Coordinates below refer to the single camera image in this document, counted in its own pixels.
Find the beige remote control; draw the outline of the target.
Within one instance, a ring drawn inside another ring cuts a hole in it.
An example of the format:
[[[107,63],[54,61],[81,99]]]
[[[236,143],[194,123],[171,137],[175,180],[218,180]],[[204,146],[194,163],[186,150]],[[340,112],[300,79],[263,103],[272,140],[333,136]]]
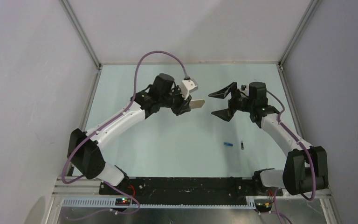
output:
[[[191,109],[199,109],[203,107],[204,103],[204,99],[191,100],[189,106]]]

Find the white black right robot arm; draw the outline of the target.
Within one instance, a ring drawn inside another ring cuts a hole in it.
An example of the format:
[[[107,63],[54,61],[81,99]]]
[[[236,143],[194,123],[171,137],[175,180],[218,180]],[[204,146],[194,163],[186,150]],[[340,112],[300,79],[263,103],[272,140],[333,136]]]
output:
[[[281,111],[268,103],[268,91],[263,82],[251,82],[237,87],[232,82],[223,89],[210,93],[209,97],[225,99],[228,108],[211,114],[229,122],[237,111],[249,113],[251,122],[266,132],[286,156],[283,169],[262,169],[255,171],[252,188],[258,195],[264,195],[271,187],[287,190],[291,195],[301,195],[312,201],[316,191],[329,186],[327,153],[322,146],[313,146],[294,133],[282,120]]]

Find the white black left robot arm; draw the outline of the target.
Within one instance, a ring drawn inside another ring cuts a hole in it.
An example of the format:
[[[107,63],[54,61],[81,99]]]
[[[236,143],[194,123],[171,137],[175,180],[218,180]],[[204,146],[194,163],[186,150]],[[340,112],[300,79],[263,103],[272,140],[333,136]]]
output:
[[[172,76],[159,74],[152,84],[137,92],[122,110],[108,120],[87,131],[79,128],[72,131],[69,161],[81,172],[81,177],[108,182],[113,191],[124,194],[129,188],[126,173],[107,163],[101,150],[115,137],[161,108],[169,108],[177,116],[190,112],[191,93],[197,89],[198,84],[191,78],[176,84]]]

